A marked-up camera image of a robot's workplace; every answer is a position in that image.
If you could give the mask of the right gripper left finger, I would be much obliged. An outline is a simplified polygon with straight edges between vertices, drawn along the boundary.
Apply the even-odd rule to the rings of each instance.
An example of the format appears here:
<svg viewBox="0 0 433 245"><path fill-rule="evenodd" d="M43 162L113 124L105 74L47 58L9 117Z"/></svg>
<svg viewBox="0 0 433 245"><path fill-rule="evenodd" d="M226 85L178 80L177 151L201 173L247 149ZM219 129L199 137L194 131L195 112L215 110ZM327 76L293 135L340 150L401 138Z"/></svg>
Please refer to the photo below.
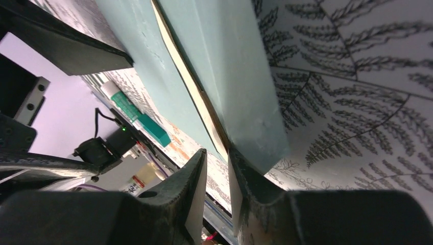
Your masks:
<svg viewBox="0 0 433 245"><path fill-rule="evenodd" d="M20 191L1 204L1 244L200 244L207 151L139 197Z"/></svg>

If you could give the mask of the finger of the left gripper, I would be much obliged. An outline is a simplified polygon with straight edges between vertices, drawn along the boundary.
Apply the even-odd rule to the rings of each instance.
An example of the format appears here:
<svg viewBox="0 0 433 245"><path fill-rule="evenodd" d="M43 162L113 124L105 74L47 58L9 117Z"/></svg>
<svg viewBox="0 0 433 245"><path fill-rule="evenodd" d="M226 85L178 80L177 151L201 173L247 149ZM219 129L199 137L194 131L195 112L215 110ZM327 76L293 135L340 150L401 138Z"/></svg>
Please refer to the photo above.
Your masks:
<svg viewBox="0 0 433 245"><path fill-rule="evenodd" d="M1 1L1 27L69 76L134 64L126 52L77 31L30 1Z"/></svg>
<svg viewBox="0 0 433 245"><path fill-rule="evenodd" d="M121 163L92 164L68 158L1 150L1 188L8 185L99 176Z"/></svg>

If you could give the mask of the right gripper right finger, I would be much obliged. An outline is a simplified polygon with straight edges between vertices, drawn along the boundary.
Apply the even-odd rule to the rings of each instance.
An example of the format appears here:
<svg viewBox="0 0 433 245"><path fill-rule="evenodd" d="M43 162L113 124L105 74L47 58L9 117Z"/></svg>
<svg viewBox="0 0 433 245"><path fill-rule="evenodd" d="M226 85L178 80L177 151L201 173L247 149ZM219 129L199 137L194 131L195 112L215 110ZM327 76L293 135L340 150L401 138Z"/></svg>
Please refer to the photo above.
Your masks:
<svg viewBox="0 0 433 245"><path fill-rule="evenodd" d="M228 157L239 244L432 244L429 218L402 191L286 191L238 150Z"/></svg>

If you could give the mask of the green white glue stick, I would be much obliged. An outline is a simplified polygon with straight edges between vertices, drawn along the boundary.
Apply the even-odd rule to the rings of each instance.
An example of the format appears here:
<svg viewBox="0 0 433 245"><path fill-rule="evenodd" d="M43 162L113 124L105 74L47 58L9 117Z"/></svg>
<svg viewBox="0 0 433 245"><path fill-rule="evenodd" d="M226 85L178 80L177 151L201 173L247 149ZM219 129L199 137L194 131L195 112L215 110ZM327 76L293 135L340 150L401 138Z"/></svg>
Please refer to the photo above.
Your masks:
<svg viewBox="0 0 433 245"><path fill-rule="evenodd" d="M131 122L135 122L142 113L129 100L129 98L118 88L113 81L105 82L101 87L101 91L107 96L120 110L129 118Z"/></svg>

